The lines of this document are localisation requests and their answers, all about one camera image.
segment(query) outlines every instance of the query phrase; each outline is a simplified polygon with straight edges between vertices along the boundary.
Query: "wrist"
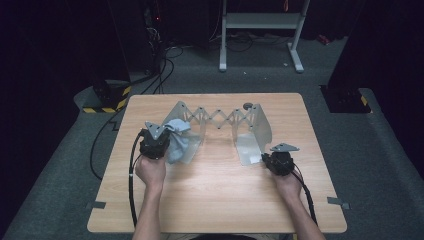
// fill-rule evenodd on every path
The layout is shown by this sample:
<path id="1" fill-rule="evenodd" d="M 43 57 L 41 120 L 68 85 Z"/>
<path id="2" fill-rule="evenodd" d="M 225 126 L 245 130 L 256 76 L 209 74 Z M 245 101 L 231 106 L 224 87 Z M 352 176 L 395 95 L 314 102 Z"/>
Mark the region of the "wrist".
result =
<path id="1" fill-rule="evenodd" d="M 146 185 L 146 192 L 161 193 L 162 189 L 163 189 L 163 183 Z"/>
<path id="2" fill-rule="evenodd" d="M 299 196 L 283 196 L 282 198 L 288 207 L 294 207 L 302 204 Z"/>

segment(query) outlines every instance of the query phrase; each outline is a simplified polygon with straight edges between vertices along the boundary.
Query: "cable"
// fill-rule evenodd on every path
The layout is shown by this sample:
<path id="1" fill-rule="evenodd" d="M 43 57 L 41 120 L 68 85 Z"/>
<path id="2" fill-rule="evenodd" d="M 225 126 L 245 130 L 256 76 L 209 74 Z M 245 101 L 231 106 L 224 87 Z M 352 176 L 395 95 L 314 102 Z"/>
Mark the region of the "cable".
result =
<path id="1" fill-rule="evenodd" d="M 222 5 L 222 0 L 219 1 L 219 4 L 218 4 L 219 12 L 218 12 L 217 20 L 216 20 L 215 30 L 213 31 L 212 35 L 210 36 L 209 41 L 212 40 L 213 36 L 215 36 L 215 34 L 216 34 L 216 30 L 218 29 L 219 19 L 221 18 L 221 8 L 222 8 L 221 5 Z"/>
<path id="2" fill-rule="evenodd" d="M 159 75 L 159 84 L 158 84 L 158 86 L 155 88 L 155 90 L 153 91 L 153 94 L 156 94 L 156 91 L 159 89 L 159 94 L 161 93 L 161 90 L 163 91 L 163 88 L 162 88 L 162 74 L 163 74 L 163 72 L 165 71 L 165 68 L 166 68 L 166 58 L 165 58 L 165 62 L 163 63 L 163 68 L 162 68 L 162 72 L 161 72 L 161 74 Z"/>
<path id="3" fill-rule="evenodd" d="M 297 170 L 299 171 L 299 176 L 293 172 L 293 170 L 290 170 L 285 164 L 283 164 L 279 159 L 277 159 L 277 161 L 287 170 L 290 171 L 290 173 L 295 176 L 295 178 L 297 180 L 299 180 L 300 184 L 302 185 L 303 190 L 305 191 L 305 195 L 306 195 L 306 200 L 308 201 L 308 207 L 309 207 L 309 212 L 311 214 L 311 218 L 312 220 L 315 222 L 315 224 L 318 226 L 318 222 L 317 222 L 317 217 L 315 215 L 315 208 L 314 208 L 314 202 L 312 200 L 312 196 L 311 196 L 311 192 L 309 191 L 308 187 L 306 186 L 305 182 L 303 181 L 303 176 L 302 173 L 300 172 L 299 167 L 293 163 L 293 165 L 297 168 Z"/>
<path id="4" fill-rule="evenodd" d="M 252 38 L 248 34 L 246 36 L 247 36 L 247 40 L 245 40 L 243 38 L 239 38 L 241 40 L 240 41 L 240 40 L 237 40 L 237 38 L 236 38 L 236 39 L 230 39 L 230 41 L 228 41 L 228 43 L 230 43 L 232 41 L 234 41 L 236 43 L 249 43 L 249 45 L 245 49 L 242 49 L 242 50 L 232 49 L 229 46 L 229 44 L 227 44 L 227 49 L 230 50 L 230 51 L 232 51 L 232 52 L 245 52 L 245 51 L 249 50 L 252 47 L 252 45 L 253 45 L 253 40 L 252 40 Z"/>
<path id="5" fill-rule="evenodd" d="M 135 205 L 134 205 L 134 183 L 133 183 L 133 176 L 134 176 L 134 166 L 135 163 L 133 163 L 134 159 L 134 152 L 135 148 L 137 147 L 138 139 L 140 139 L 142 134 L 142 131 L 140 131 L 137 134 L 137 137 L 134 140 L 133 147 L 131 149 L 131 158 L 130 158 L 130 166 L 128 170 L 128 197 L 130 200 L 130 208 L 131 208 L 131 216 L 133 219 L 134 227 L 137 225 L 137 214 L 135 212 Z"/>
<path id="6" fill-rule="evenodd" d="M 181 52 L 180 52 L 179 54 L 175 55 L 175 56 L 171 56 L 171 57 L 166 56 L 166 54 L 168 54 L 168 51 L 169 51 L 169 50 L 172 50 L 172 49 L 180 49 L 180 50 L 181 50 Z M 176 57 L 181 56 L 183 53 L 184 53 L 184 48 L 182 48 L 182 47 L 170 47 L 170 48 L 166 49 L 166 54 L 165 54 L 165 56 L 166 56 L 166 58 L 176 58 Z"/>
<path id="7" fill-rule="evenodd" d="M 155 76 L 157 76 L 157 74 L 158 74 L 158 73 L 152 73 L 151 75 L 149 75 L 149 76 L 147 76 L 147 77 L 140 78 L 140 79 L 138 79 L 138 80 L 135 80 L 135 81 L 130 82 L 130 83 L 125 84 L 125 85 L 126 85 L 126 86 L 128 86 L 128 87 L 130 87 L 130 86 L 134 86 L 134 85 L 139 84 L 139 83 L 146 82 L 146 81 L 148 81 L 148 80 L 150 80 L 150 79 L 154 78 Z"/>
<path id="8" fill-rule="evenodd" d="M 156 79 L 155 80 L 153 80 L 152 81 L 152 83 L 150 83 L 150 85 L 149 86 L 147 86 L 147 88 L 146 89 L 144 89 L 141 93 L 140 93 L 140 95 L 143 95 L 144 93 L 146 93 L 147 92 L 147 90 L 149 90 L 149 88 L 160 78 L 160 76 L 162 75 L 162 73 L 165 71 L 165 65 L 164 65 L 164 67 L 162 67 L 162 70 L 160 71 L 160 73 L 159 73 L 159 75 L 157 75 L 157 77 L 156 77 Z"/>
<path id="9" fill-rule="evenodd" d="M 269 43 L 261 43 L 261 42 L 259 42 L 259 41 L 255 41 L 256 39 L 267 39 L 267 38 L 261 38 L 261 37 L 258 37 L 258 38 L 254 38 L 254 39 L 252 39 L 253 40 L 253 44 L 254 45 L 278 45 L 278 44 L 283 44 L 283 43 L 286 43 L 286 42 L 288 42 L 290 39 L 292 39 L 292 37 L 287 37 L 286 38 L 286 40 L 284 40 L 284 41 L 282 41 L 282 42 L 278 42 L 278 40 L 280 40 L 282 37 L 277 37 L 277 38 L 275 38 L 275 41 L 273 41 L 273 42 L 269 42 Z"/>
<path id="10" fill-rule="evenodd" d="M 123 108 L 121 108 L 119 111 L 117 111 L 116 113 L 114 113 L 113 114 L 113 116 L 112 117 L 110 117 L 109 118 L 109 120 L 107 120 L 104 124 L 103 124 L 103 126 L 102 126 L 102 128 L 99 130 L 99 132 L 97 133 L 97 135 L 96 135 L 96 138 L 94 139 L 94 141 L 93 141 L 93 144 L 91 145 L 91 151 L 90 151 L 90 169 L 91 169 L 91 172 L 93 173 L 93 175 L 97 178 L 97 179 L 99 179 L 100 181 L 101 180 L 103 180 L 103 178 L 102 177 L 100 177 L 99 176 L 99 174 L 97 174 L 96 173 L 96 171 L 94 170 L 94 167 L 93 167 L 93 154 L 94 154 L 94 146 L 96 145 L 96 142 L 97 142 L 97 139 L 99 138 L 99 136 L 100 136 L 100 133 L 103 131 L 103 129 L 106 127 L 106 125 L 108 124 L 108 123 L 113 123 L 114 124 L 114 126 L 113 126 L 113 130 L 114 131 L 116 131 L 115 129 L 116 129 L 116 121 L 114 121 L 114 122 L 111 122 L 112 121 L 112 119 L 116 116 L 116 115 L 118 115 L 122 110 L 124 110 L 126 108 L 126 106 L 124 106 Z"/>
<path id="11" fill-rule="evenodd" d="M 171 76 L 171 74 L 174 72 L 174 63 L 171 61 L 171 60 L 169 60 L 169 59 L 165 59 L 165 63 L 166 63 L 166 61 L 168 61 L 168 62 L 170 62 L 171 63 L 171 65 L 172 65 L 172 67 L 171 67 L 171 71 L 168 73 L 168 75 L 162 80 L 162 79 L 160 79 L 160 82 L 159 82 L 159 85 L 155 88 L 155 90 L 153 91 L 153 94 L 155 94 L 156 93 L 156 91 L 157 91 L 157 89 L 158 88 L 162 88 L 162 94 L 164 93 L 163 92 L 163 83 L 165 83 L 165 81 Z"/>

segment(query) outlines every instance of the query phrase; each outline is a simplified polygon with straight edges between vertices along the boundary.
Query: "metal stand leg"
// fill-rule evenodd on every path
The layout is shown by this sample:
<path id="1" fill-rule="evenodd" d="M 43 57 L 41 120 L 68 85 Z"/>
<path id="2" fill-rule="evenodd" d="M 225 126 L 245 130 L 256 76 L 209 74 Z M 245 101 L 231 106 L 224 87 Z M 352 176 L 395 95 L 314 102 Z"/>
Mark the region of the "metal stand leg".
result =
<path id="1" fill-rule="evenodd" d="M 302 12 L 300 13 L 299 17 L 299 23 L 296 28 L 296 32 L 294 34 L 294 41 L 293 43 L 287 43 L 287 47 L 289 48 L 290 55 L 293 59 L 294 67 L 296 68 L 296 72 L 303 73 L 304 69 L 302 66 L 302 63 L 300 62 L 299 54 L 297 54 L 297 44 L 299 42 L 300 33 L 302 32 L 303 24 L 305 23 L 306 18 L 306 12 L 308 11 L 309 7 L 309 1 L 305 0 L 305 3 L 303 4 Z"/>
<path id="2" fill-rule="evenodd" d="M 219 71 L 227 71 L 227 0 L 222 3 L 222 33 L 221 33 L 221 52 L 219 56 Z"/>

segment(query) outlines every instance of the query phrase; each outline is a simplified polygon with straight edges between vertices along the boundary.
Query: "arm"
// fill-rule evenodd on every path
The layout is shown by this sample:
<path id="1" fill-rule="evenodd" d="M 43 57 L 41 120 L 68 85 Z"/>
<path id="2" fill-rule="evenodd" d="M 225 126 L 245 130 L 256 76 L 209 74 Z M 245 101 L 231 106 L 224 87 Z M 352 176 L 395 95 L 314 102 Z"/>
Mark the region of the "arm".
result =
<path id="1" fill-rule="evenodd" d="M 146 190 L 133 240 L 160 239 L 159 206 L 166 175 L 165 159 L 152 160 L 141 156 L 135 172 L 146 184 Z"/>
<path id="2" fill-rule="evenodd" d="M 289 210 L 293 221 L 294 229 L 299 239 L 325 239 L 321 230 L 309 216 L 300 200 L 300 190 L 302 185 L 295 176 L 277 176 L 273 174 L 277 190 Z"/>

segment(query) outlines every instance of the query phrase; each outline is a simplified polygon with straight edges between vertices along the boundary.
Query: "wooden table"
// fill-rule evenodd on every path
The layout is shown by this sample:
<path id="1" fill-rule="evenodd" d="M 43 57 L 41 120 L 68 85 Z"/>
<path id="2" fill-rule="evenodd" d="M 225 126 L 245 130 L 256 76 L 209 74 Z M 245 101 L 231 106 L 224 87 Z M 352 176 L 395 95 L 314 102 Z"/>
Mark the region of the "wooden table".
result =
<path id="1" fill-rule="evenodd" d="M 133 232 L 128 200 L 128 166 L 131 148 L 145 122 L 161 124 L 178 101 L 194 111 L 221 109 L 227 115 L 246 102 L 258 103 L 271 125 L 272 143 L 300 148 L 292 152 L 311 191 L 321 231 L 347 229 L 302 97 L 297 93 L 143 95 L 130 98 L 96 201 L 88 222 L 91 232 Z M 137 214 L 144 184 L 134 178 Z M 302 201 L 307 207 L 305 194 Z M 264 164 L 242 166 L 231 126 L 207 126 L 205 139 L 190 164 L 167 165 L 160 206 L 162 232 L 169 233 L 289 233 L 294 228 Z"/>

